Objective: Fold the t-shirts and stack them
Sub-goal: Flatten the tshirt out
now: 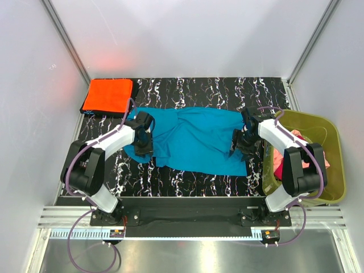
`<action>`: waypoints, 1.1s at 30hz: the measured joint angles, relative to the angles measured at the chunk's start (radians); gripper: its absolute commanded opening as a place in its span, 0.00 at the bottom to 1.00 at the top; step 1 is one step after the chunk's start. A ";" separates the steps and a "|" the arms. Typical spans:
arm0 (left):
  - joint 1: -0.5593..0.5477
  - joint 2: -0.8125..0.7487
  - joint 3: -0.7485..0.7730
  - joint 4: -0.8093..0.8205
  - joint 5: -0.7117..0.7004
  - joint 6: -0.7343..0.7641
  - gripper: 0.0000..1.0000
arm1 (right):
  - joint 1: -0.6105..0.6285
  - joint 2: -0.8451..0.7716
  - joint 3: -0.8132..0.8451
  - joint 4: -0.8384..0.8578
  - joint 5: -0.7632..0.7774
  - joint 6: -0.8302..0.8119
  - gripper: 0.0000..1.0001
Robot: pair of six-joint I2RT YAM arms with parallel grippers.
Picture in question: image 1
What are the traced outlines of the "blue t shirt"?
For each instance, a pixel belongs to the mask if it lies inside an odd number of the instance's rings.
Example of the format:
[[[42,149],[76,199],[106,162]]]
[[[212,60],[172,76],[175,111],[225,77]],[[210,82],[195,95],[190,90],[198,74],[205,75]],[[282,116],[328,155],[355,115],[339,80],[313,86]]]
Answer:
[[[152,132],[157,167],[208,175],[246,176],[242,153],[230,155],[233,131],[243,128],[239,112],[211,107],[141,107],[156,122]]]

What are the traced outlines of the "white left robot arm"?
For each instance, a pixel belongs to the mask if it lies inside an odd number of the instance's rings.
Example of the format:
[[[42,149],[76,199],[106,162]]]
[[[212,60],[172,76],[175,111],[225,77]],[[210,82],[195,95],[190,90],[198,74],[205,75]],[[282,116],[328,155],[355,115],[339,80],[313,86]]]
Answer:
[[[92,207],[103,213],[110,225],[122,221],[123,207],[104,185],[105,162],[126,146],[134,147],[134,154],[145,158],[153,155],[152,131],[155,119],[141,111],[134,119],[123,120],[112,131],[97,139],[74,141],[68,151],[60,179],[70,195],[82,196]]]

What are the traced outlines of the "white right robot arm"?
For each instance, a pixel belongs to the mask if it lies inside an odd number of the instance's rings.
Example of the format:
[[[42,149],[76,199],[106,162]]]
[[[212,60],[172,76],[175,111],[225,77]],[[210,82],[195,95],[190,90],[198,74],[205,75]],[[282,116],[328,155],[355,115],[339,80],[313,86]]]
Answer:
[[[322,146],[308,143],[285,129],[280,114],[262,113],[261,108],[244,107],[241,111],[243,128],[235,129],[232,135],[230,156],[236,150],[246,161],[255,156],[256,142],[265,140],[283,156],[282,184],[268,195],[258,211],[259,221],[272,225],[279,218],[279,212],[288,210],[302,199],[320,197],[328,179]]]

